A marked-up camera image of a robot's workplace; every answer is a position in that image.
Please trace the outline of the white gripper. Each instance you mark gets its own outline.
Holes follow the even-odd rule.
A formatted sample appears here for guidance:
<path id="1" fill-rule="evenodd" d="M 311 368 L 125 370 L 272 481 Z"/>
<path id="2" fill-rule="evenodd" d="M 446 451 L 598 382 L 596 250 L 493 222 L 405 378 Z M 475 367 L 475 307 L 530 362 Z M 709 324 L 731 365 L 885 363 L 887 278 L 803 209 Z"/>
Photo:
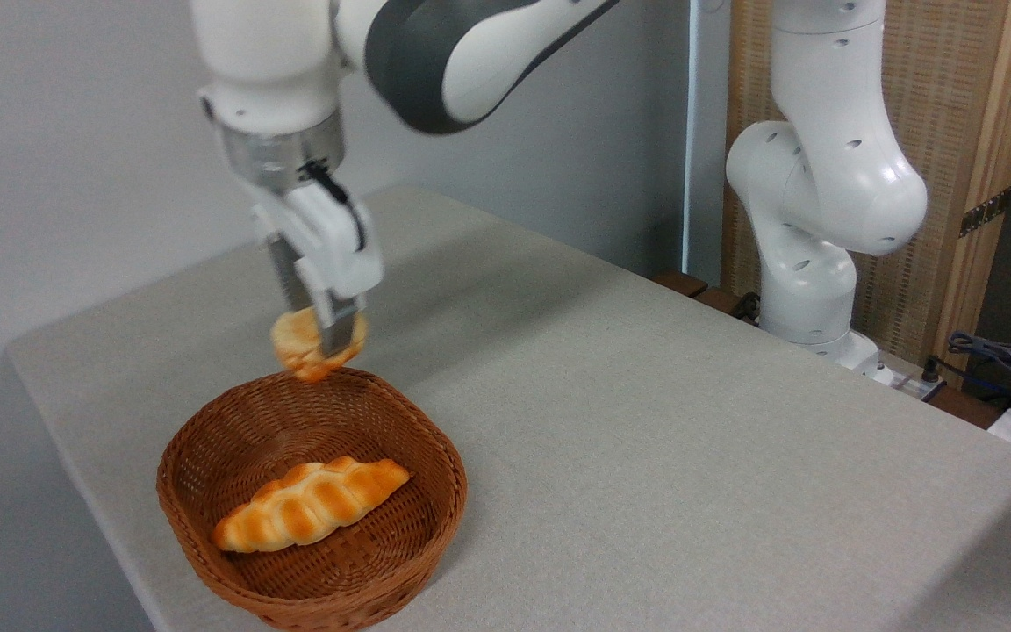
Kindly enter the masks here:
<path id="1" fill-rule="evenodd" d="M 369 209 L 350 197 L 334 199 L 319 183 L 284 195 L 250 187 L 265 224 L 265 240 L 286 304 L 292 312 L 314 307 L 321 355 L 352 344 L 365 293 L 381 283 L 383 261 Z"/>

